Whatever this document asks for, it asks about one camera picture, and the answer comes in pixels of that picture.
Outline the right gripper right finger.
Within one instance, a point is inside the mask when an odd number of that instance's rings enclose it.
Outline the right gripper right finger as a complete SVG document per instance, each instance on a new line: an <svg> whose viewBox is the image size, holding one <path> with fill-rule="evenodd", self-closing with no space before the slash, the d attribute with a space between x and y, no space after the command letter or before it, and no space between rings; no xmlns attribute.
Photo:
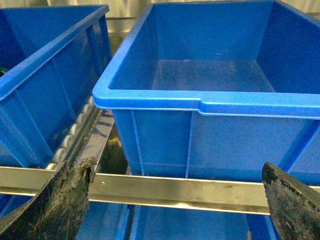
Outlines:
<svg viewBox="0 0 320 240"><path fill-rule="evenodd" d="M272 222L282 240L320 238L320 193L271 162L262 182Z"/></svg>

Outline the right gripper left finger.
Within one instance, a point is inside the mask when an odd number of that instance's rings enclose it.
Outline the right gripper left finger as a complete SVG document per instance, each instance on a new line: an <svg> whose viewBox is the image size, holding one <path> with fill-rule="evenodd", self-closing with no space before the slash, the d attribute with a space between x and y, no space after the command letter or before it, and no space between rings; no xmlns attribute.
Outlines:
<svg viewBox="0 0 320 240"><path fill-rule="evenodd" d="M2 240L75 240L89 208L96 157L65 161L26 203L0 220Z"/></svg>

